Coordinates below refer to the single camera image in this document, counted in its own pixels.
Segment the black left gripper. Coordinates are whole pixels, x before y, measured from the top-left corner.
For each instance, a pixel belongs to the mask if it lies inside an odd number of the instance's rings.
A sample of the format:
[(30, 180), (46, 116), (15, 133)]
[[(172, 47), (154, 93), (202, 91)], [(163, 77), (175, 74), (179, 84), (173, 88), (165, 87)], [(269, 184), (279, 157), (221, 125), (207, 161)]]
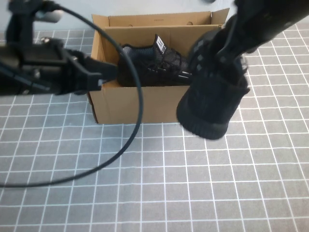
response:
[(21, 47), (21, 55), (21, 70), (32, 78), (23, 94), (83, 95), (117, 78), (116, 65), (66, 49), (58, 39)]

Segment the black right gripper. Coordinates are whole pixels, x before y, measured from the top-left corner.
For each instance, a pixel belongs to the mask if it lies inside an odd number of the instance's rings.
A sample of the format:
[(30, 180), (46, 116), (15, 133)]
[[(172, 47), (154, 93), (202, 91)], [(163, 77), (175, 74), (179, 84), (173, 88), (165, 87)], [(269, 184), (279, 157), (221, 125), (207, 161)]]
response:
[(255, 51), (286, 29), (274, 0), (236, 0), (237, 12), (226, 23), (217, 59), (235, 59)]

